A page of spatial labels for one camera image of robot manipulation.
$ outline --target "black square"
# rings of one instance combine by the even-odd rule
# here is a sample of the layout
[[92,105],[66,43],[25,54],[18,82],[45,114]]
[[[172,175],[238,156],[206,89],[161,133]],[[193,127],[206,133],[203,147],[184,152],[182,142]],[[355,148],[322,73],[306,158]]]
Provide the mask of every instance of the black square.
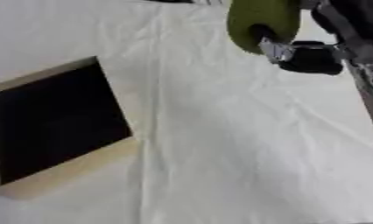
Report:
[[5,184],[130,137],[98,63],[0,92]]

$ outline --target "white fabric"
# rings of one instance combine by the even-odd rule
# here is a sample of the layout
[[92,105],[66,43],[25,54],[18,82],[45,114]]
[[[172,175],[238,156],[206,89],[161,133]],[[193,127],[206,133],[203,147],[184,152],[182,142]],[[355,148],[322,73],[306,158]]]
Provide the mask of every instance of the white fabric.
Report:
[[[141,154],[0,224],[373,221],[373,127],[347,73],[286,73],[242,52],[226,11],[117,0],[0,1],[0,81],[98,56]],[[328,39],[309,17],[301,38]]]

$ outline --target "white cloth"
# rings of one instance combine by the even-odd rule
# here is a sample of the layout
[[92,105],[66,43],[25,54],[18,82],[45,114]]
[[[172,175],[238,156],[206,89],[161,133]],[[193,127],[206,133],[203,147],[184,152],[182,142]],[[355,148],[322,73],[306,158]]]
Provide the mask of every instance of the white cloth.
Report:
[[225,13],[0,1],[0,81],[96,55],[144,143],[37,198],[0,196],[0,224],[373,221],[373,127],[350,75],[279,71],[230,42]]

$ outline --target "green foam roller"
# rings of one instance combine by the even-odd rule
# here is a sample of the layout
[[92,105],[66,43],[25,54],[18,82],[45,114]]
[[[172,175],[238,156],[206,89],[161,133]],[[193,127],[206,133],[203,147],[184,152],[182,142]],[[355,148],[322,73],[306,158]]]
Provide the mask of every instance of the green foam roller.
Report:
[[228,33],[244,51],[261,54],[250,34],[252,25],[266,25],[282,43],[294,40],[300,24],[299,0],[233,0],[228,14]]

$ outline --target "robotic arm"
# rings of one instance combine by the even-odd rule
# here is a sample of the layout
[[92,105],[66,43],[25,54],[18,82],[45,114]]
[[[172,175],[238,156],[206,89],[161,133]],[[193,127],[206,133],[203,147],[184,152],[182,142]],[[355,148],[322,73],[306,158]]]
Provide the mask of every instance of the robotic arm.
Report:
[[304,0],[301,4],[307,5],[305,8],[311,11],[317,24],[336,36],[338,43],[335,45],[319,41],[283,44],[278,35],[264,24],[252,25],[250,35],[257,40],[269,61],[284,70],[337,75],[343,69],[342,64],[346,64],[358,86],[373,95],[373,13],[367,17],[354,14],[355,11],[364,11],[364,14],[367,10],[373,11],[373,8],[368,9],[373,7],[373,1],[345,2]]

